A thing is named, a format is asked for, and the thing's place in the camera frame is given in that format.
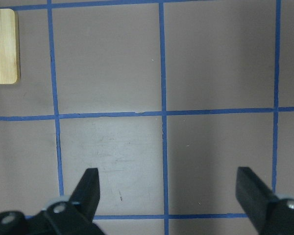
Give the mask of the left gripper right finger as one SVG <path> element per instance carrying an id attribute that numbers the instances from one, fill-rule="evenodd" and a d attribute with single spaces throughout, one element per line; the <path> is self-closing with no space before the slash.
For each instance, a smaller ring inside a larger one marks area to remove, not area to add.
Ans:
<path id="1" fill-rule="evenodd" d="M 239 167 L 236 199 L 259 235 L 294 235 L 294 198 L 275 194 L 249 167 Z"/>

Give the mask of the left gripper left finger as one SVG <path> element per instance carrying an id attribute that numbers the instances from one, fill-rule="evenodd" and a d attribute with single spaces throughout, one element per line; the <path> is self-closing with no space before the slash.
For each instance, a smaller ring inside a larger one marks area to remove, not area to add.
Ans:
<path id="1" fill-rule="evenodd" d="M 88 168 L 70 197 L 60 197 L 38 214 L 0 212 L 0 235 L 102 235 L 93 223 L 100 200 L 97 168 Z"/>

